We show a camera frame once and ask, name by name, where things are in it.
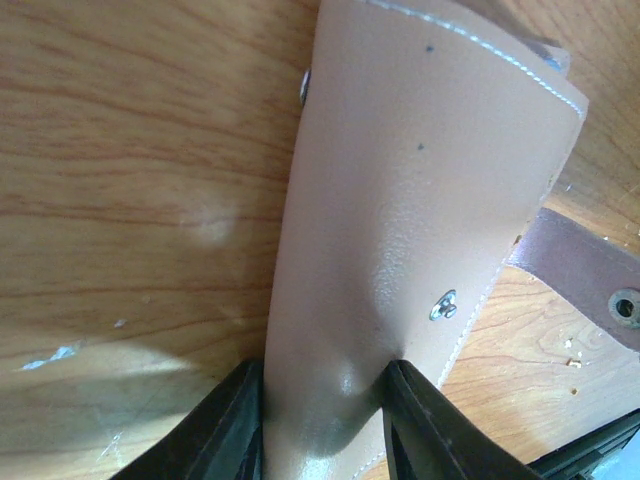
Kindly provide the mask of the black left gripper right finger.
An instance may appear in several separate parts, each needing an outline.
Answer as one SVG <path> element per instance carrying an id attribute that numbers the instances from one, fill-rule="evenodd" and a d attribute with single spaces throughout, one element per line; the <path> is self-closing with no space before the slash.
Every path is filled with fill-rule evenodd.
<path id="1" fill-rule="evenodd" d="M 392 479 L 538 479 L 493 442 L 406 360 L 382 374 L 382 412 Z"/>

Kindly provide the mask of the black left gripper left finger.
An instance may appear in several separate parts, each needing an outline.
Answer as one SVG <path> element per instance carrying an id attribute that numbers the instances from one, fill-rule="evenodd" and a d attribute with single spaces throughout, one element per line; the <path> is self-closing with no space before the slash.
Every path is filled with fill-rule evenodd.
<path id="1" fill-rule="evenodd" d="M 115 479 L 263 477 L 263 362 L 246 360 Z"/>

